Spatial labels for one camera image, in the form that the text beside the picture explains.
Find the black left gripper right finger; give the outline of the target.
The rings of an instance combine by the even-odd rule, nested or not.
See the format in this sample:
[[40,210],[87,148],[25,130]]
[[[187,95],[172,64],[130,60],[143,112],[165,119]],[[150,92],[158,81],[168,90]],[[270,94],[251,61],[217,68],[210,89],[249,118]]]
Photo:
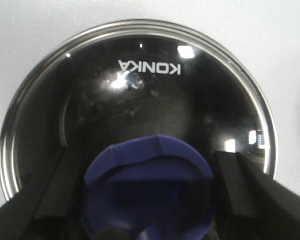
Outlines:
[[300,196],[241,153],[217,151],[213,170],[221,240],[300,240]]

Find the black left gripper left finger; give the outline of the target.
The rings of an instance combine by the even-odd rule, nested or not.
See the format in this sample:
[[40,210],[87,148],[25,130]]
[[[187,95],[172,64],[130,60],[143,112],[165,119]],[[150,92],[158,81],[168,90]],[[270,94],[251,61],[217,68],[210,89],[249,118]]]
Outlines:
[[85,169],[85,152],[60,148],[28,184],[0,208],[0,240],[70,239]]

